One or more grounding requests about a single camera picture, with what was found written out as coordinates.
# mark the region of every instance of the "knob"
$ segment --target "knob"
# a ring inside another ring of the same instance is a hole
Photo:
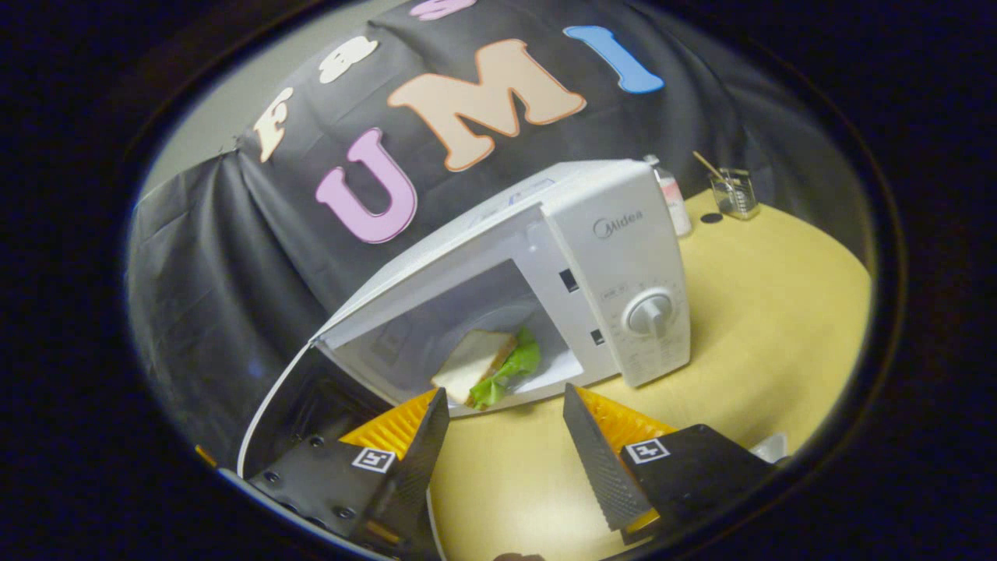
[[[665,332],[665,322],[672,313],[672,300],[661,291],[645,293],[628,306],[626,326],[640,335],[660,338]]]

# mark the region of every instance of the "letter m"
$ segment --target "letter m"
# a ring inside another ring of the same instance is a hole
[[[519,134],[519,120],[512,94],[526,105],[525,118],[534,125],[553,123],[585,107],[585,98],[565,90],[518,39],[485,45],[475,60],[477,84],[422,74],[388,97],[389,106],[411,108],[433,130],[447,148],[444,164],[452,172],[466,170],[495,149],[491,137],[475,135],[462,118],[514,137]]]

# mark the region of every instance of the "bottle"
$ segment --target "bottle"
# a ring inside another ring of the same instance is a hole
[[[668,204],[668,214],[672,217],[675,235],[679,238],[688,236],[692,232],[692,221],[689,220],[689,213],[685,210],[685,201],[682,199],[682,192],[679,191],[675,176],[658,166],[660,162],[652,154],[645,156],[644,162],[651,165],[654,176],[658,179],[658,186],[665,196],[665,203]]]

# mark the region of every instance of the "letter cutout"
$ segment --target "letter cutout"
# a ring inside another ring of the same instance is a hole
[[[620,77],[617,86],[631,94],[646,94],[660,90],[665,81],[651,74],[637,59],[613,38],[613,33],[597,25],[565,27],[564,35],[588,45]]]
[[[461,117],[508,137],[519,134],[512,94],[526,105],[526,120],[547,125],[585,107],[585,98],[564,89],[526,53],[526,44],[506,39],[475,54],[480,82],[472,84],[439,74],[409,80],[388,96],[391,107],[408,106],[426,122],[449,152],[444,165],[460,172],[483,160],[495,141],[478,136]]]
[[[329,56],[322,59],[318,69],[321,72],[318,81],[328,84],[343,75],[354,64],[367,58],[367,55],[377,49],[377,41],[368,41],[366,37],[354,37],[346,43],[336,47]]]
[[[350,162],[361,162],[374,174],[391,196],[388,210],[373,215],[346,185],[346,172],[337,167],[329,172],[315,200],[327,205],[354,236],[367,244],[382,244],[400,234],[416,215],[416,188],[381,146],[381,130],[370,129],[346,153]]]
[[[259,136],[260,164],[270,159],[273,151],[280,146],[280,141],[284,138],[284,130],[278,129],[277,125],[287,119],[287,104],[284,102],[291,99],[292,95],[294,95],[294,88],[284,88],[252,127],[252,130],[256,131],[256,135]]]
[[[409,12],[410,16],[419,16],[419,21],[438,20],[454,12],[475,5],[477,0],[429,0],[423,2]]]

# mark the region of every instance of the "yellow table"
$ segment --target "yellow table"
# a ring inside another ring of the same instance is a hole
[[[640,388],[619,375],[588,387],[676,428],[706,423],[745,447],[784,432],[792,453],[851,373],[868,272],[830,236],[775,209],[704,224],[716,212],[711,192],[686,207],[690,363]],[[627,549],[606,526],[562,407],[558,396],[451,420],[430,485],[449,561],[506,552],[586,561]]]

